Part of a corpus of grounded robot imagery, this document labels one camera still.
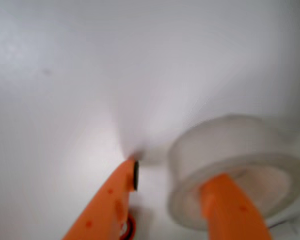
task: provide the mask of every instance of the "tape roll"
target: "tape roll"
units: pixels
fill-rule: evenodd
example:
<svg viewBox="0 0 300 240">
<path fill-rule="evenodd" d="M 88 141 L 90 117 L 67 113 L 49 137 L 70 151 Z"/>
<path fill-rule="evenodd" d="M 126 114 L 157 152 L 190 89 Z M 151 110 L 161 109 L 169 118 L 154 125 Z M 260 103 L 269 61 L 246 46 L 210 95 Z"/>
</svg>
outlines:
<svg viewBox="0 0 300 240">
<path fill-rule="evenodd" d="M 199 188 L 228 173 L 265 217 L 300 195 L 300 159 L 275 128 L 258 118 L 231 115 L 204 122 L 182 135 L 169 152 L 175 187 L 168 208 L 179 224 L 206 230 Z"/>
</svg>

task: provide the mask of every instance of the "orange plastic part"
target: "orange plastic part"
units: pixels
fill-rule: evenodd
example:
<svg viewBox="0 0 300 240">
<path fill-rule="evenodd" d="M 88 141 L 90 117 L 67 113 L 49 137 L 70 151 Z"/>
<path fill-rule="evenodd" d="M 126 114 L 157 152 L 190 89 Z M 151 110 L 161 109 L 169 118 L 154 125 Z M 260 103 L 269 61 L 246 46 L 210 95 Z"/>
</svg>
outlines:
<svg viewBox="0 0 300 240">
<path fill-rule="evenodd" d="M 129 192 L 135 190 L 133 157 L 106 180 L 63 240 L 119 240 L 128 218 Z"/>
<path fill-rule="evenodd" d="M 201 213 L 210 240 L 271 240 L 263 217 L 227 174 L 201 187 Z"/>
</svg>

